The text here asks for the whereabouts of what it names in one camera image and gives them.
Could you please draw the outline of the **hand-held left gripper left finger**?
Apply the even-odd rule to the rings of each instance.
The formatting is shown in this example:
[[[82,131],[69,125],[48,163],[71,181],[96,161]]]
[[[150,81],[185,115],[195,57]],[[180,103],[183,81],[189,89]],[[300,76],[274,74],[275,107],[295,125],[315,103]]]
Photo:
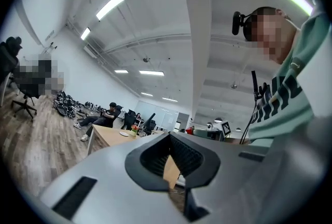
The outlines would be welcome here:
[[[95,151],[56,178],[40,195],[54,207],[83,176],[96,183],[74,214],[73,222],[187,222],[167,192],[147,191],[125,170],[129,152],[157,138],[150,135]]]

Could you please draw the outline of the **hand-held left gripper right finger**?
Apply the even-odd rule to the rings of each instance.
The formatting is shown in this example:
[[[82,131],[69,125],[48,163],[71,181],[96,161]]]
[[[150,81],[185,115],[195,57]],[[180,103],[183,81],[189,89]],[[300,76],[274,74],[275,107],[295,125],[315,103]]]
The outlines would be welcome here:
[[[323,223],[329,193],[330,119],[315,118],[270,148],[196,143],[219,156],[208,185],[185,189],[170,223]]]

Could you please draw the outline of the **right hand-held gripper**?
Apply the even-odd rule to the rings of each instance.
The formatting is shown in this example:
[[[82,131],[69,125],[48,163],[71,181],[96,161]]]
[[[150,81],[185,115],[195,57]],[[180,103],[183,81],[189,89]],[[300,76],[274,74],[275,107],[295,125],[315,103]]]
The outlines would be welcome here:
[[[214,120],[214,122],[208,122],[207,129],[217,133],[219,141],[223,141],[231,133],[231,129],[228,121]]]

